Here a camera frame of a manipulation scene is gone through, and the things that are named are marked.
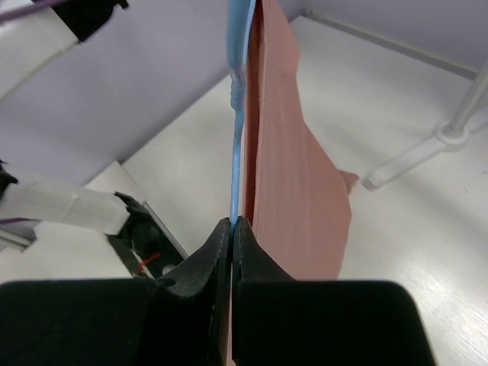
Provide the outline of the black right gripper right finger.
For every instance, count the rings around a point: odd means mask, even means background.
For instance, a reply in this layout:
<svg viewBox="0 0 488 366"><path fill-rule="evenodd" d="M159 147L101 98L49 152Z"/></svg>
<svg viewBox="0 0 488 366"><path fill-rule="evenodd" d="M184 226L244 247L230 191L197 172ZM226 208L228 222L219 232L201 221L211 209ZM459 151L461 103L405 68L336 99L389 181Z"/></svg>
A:
<svg viewBox="0 0 488 366"><path fill-rule="evenodd" d="M271 309L278 282L293 278L258 244L249 220L239 217L232 240L232 360L237 365L262 364L271 357L278 333L271 327L277 315Z"/></svg>

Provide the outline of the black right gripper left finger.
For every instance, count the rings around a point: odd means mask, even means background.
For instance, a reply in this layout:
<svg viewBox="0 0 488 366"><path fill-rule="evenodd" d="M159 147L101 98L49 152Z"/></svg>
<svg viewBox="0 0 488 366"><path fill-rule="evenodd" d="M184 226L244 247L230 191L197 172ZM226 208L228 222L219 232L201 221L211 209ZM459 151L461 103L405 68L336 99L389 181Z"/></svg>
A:
<svg viewBox="0 0 488 366"><path fill-rule="evenodd" d="M154 327L163 365L225 364L230 322L230 220L157 282Z"/></svg>

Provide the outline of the pink t shirt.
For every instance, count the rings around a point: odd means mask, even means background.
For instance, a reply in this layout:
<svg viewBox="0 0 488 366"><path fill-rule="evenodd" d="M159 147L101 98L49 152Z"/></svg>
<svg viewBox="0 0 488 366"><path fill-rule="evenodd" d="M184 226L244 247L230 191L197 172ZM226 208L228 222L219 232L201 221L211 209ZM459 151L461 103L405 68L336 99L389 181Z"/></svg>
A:
<svg viewBox="0 0 488 366"><path fill-rule="evenodd" d="M276 1L256 1L247 59L239 217L293 279L335 280L358 176L335 167L304 121L300 48Z"/></svg>

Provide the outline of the blue wire hanger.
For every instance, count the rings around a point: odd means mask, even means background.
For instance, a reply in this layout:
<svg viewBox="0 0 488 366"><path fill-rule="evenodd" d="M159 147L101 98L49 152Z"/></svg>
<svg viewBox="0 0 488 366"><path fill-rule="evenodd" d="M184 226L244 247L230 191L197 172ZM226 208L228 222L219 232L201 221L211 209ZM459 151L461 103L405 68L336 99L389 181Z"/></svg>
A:
<svg viewBox="0 0 488 366"><path fill-rule="evenodd" d="M239 186L242 131L245 117L247 59L249 35L255 14L256 0L229 0L226 28L226 61L230 68L230 106L234 110L232 178L230 189L230 223L239 216Z"/></svg>

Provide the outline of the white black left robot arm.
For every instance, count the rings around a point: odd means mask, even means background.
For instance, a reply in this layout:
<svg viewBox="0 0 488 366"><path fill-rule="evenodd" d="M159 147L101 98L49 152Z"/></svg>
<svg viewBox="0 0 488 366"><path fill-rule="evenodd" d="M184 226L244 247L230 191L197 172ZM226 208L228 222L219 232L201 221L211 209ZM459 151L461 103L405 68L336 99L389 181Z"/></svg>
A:
<svg viewBox="0 0 488 366"><path fill-rule="evenodd" d="M132 1L84 43L50 9L5 22L1 84L35 65L1 91L8 170L82 185L156 135L177 98L165 74L179 24L176 5L164 1Z"/></svg>

